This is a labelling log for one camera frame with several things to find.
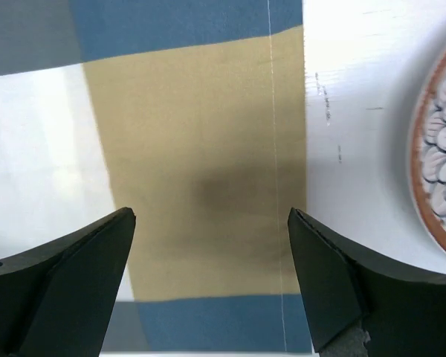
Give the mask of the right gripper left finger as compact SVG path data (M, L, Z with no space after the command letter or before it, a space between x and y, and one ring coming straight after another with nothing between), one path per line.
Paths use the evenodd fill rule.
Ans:
M98 356L135 225L121 208L0 259L0 356Z

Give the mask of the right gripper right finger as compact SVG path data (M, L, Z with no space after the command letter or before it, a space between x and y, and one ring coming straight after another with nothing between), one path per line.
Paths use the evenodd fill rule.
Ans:
M380 254L298 209L288 232L320 356L446 356L446 274Z

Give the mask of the patterned ceramic plate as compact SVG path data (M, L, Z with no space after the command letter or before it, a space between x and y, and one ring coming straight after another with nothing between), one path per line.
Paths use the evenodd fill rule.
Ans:
M428 235L446 253L446 45L418 94L407 143L413 206Z

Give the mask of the blue beige checked placemat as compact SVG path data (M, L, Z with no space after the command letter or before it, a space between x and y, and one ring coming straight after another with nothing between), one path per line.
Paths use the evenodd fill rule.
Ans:
M121 207L104 351L312 351L301 1L0 1L0 258Z

